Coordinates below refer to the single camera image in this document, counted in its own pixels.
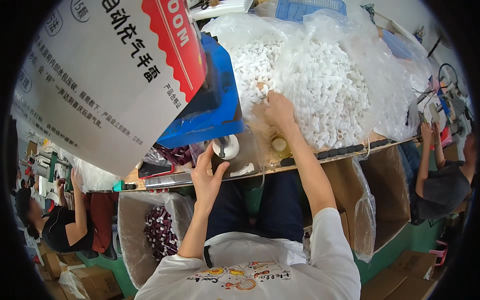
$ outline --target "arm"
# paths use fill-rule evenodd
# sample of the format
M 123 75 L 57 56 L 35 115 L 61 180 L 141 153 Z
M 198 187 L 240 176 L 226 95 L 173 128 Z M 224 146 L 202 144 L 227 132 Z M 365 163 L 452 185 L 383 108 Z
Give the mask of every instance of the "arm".
M 300 129 L 293 119 L 293 105 L 285 96 L 273 91 L 268 92 L 267 101 L 270 107 L 265 115 L 277 126 L 287 140 L 300 174 L 302 187 L 305 190 L 312 217 L 326 207 L 336 209 L 335 197 L 325 172 L 307 145 Z
M 67 200 L 65 200 L 65 194 L 63 193 L 65 188 L 65 178 L 60 178 L 57 181 L 57 194 L 60 198 L 60 206 L 67 206 Z
M 38 178 L 38 176 L 39 176 L 39 175 L 36 175 L 36 176 L 35 176 L 35 183 L 33 184 L 33 187 L 34 187 L 35 191 L 37 191 L 37 192 L 38 192 L 39 189 L 40 189 L 40 186 L 39 186 L 39 185 L 40 185 L 40 183 L 39 183 L 39 182 L 40 182 L 40 179 Z
M 67 232 L 68 244 L 73 246 L 76 242 L 83 238 L 85 234 L 87 234 L 88 228 L 87 212 L 85 210 L 82 191 L 77 185 L 73 169 L 71 179 L 73 186 L 73 199 L 75 202 L 75 223 L 65 225 L 65 231 Z
M 203 256 L 208 216 L 220 189 L 223 173 L 230 165 L 229 162 L 223 162 L 218 166 L 213 176 L 208 175 L 206 168 L 210 163 L 212 154 L 213 148 L 212 143 L 210 143 L 207 150 L 198 156 L 197 166 L 192 172 L 197 201 L 195 202 L 192 221 L 178 251 L 178 255 L 185 258 L 196 257 L 201 259 Z
M 437 169 L 443 169 L 445 167 L 445 156 L 444 156 L 444 149 L 442 148 L 442 141 L 440 138 L 440 124 L 435 122 L 432 126 L 433 135 L 435 139 L 433 143 L 435 144 L 435 164 L 437 165 Z
M 421 154 L 417 183 L 415 192 L 423 198 L 423 183 L 428 178 L 428 162 L 430 159 L 430 145 L 432 143 L 432 129 L 429 123 L 421 124 L 421 135 L 423 138 L 423 150 Z

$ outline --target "blue basket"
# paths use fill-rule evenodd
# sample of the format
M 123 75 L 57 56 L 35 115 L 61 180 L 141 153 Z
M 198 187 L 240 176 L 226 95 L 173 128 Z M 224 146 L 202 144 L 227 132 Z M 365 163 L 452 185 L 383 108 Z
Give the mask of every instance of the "blue basket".
M 278 0 L 275 16 L 282 20 L 303 22 L 303 16 L 321 8 L 347 15 L 347 6 L 341 0 Z

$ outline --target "black cap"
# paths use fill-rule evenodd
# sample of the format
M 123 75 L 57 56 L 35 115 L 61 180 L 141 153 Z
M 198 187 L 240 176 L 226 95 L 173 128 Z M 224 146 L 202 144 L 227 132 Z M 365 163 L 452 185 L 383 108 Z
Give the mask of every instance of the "black cap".
M 30 188 L 19 189 L 15 196 L 15 207 L 17 214 L 23 224 L 27 224 L 27 214 L 30 211 L 30 195 L 32 194 Z

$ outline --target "white wall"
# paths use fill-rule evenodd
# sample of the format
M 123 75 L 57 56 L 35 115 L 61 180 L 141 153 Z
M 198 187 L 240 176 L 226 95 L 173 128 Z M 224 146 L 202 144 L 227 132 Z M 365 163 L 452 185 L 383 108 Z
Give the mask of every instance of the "white wall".
M 420 0 L 343 0 L 343 2 L 347 5 L 347 15 L 350 10 L 355 9 L 360 4 L 373 3 L 375 5 L 374 19 L 380 27 L 388 28 L 385 26 L 386 20 L 377 14 L 394 20 L 412 34 L 421 28 L 422 25 L 425 26 L 425 36 L 423 37 L 422 45 L 427 52 L 430 52 L 438 39 L 434 29 L 436 17 Z M 449 63 L 455 68 L 458 74 L 459 88 L 463 94 L 467 95 L 465 77 L 454 50 L 448 49 L 440 43 L 433 52 L 433 57 L 439 65 Z M 436 74 L 435 77 L 438 76 L 438 68 L 432 64 L 432 69 L 434 75 Z M 447 76 L 454 82 L 455 75 L 451 69 L 444 67 L 443 70 L 447 71 Z

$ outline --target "hair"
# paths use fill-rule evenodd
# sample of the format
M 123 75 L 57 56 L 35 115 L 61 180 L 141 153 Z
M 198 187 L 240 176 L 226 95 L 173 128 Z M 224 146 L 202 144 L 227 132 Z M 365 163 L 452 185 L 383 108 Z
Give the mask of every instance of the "hair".
M 27 224 L 24 223 L 24 225 L 27 228 L 27 233 L 29 236 L 31 236 L 35 240 L 40 238 L 40 234 L 38 233 L 38 230 L 36 229 L 35 225 L 32 222 L 30 222 L 30 220 L 27 220 Z
M 40 234 L 35 224 L 28 219 L 28 213 L 30 212 L 30 195 L 31 192 L 29 188 L 22 187 L 19 189 L 15 197 L 15 208 L 17 209 L 18 217 L 27 229 L 28 235 L 36 240 L 40 237 Z

